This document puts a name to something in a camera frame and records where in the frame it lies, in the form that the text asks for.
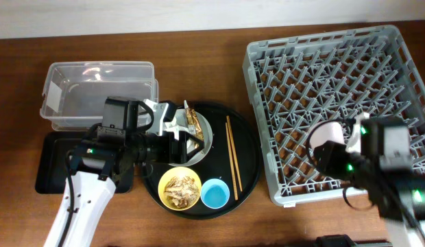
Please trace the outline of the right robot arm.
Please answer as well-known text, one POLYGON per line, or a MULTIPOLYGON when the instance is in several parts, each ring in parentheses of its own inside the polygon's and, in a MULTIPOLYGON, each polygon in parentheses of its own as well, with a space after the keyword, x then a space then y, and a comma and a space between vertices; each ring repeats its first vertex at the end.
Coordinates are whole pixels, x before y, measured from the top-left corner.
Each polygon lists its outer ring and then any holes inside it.
POLYGON ((365 115, 313 126, 305 144, 323 176, 365 190, 393 246, 425 246, 425 176, 415 174, 408 126, 365 115))

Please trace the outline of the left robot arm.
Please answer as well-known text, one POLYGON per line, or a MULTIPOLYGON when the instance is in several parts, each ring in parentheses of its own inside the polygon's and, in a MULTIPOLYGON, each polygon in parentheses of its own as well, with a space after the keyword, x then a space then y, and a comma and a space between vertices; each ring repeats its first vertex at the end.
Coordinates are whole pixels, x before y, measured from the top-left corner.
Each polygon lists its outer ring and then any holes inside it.
POLYGON ((176 106, 111 96, 101 122, 67 151, 62 202, 46 246, 89 246, 120 180, 135 164, 186 165, 205 146, 192 127, 179 126, 176 106))

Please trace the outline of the food scraps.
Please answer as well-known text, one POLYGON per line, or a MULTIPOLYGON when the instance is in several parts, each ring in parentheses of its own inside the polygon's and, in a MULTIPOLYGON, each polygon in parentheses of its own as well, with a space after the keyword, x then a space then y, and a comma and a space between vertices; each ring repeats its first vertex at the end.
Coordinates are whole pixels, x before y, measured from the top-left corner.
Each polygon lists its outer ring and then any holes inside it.
POLYGON ((185 209, 192 206, 199 198, 199 187, 190 176, 174 176, 164 188, 167 202, 177 208, 185 209))

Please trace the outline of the yellow bowl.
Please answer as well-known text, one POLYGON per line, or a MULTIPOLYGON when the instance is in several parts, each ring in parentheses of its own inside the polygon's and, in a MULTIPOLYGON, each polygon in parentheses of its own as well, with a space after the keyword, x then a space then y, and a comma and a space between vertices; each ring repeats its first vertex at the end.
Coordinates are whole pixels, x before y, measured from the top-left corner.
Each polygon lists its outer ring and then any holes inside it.
POLYGON ((202 182, 192 169, 174 167, 160 178, 158 195, 168 209, 185 211, 200 199, 201 188, 202 182))

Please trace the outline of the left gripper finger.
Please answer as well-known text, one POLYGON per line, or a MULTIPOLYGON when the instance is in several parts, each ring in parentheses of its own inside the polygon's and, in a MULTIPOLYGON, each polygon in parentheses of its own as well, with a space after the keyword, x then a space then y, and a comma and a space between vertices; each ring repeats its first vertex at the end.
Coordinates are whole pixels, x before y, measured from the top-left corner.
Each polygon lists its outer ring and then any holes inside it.
POLYGON ((203 146, 204 145, 204 138, 199 138, 196 134, 191 134, 189 132, 186 133, 186 137, 188 140, 191 140, 193 142, 194 146, 203 146))
POLYGON ((187 152, 186 154, 186 162, 189 162, 196 154, 200 153, 204 149, 204 143, 200 142, 197 144, 197 147, 187 152))

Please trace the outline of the blue cup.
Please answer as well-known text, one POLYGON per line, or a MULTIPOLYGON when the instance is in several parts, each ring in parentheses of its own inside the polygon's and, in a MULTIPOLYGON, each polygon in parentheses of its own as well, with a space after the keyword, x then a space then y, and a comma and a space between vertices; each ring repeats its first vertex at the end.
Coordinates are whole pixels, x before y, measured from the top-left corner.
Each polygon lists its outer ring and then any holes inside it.
POLYGON ((212 178, 202 185, 201 200, 210 209, 220 209, 226 205, 230 198, 230 190, 227 184, 212 178))

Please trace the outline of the pink cup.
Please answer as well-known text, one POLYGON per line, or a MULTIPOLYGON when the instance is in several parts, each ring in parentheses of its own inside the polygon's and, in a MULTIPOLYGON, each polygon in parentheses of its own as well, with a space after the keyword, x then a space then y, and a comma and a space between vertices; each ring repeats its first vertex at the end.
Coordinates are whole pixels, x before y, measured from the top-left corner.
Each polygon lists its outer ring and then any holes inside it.
POLYGON ((314 131, 311 135, 309 143, 312 149, 323 145, 327 141, 333 141, 340 144, 345 143, 343 136, 343 126, 339 122, 320 122, 310 128, 309 131, 312 132, 314 129, 316 129, 316 131, 314 131))

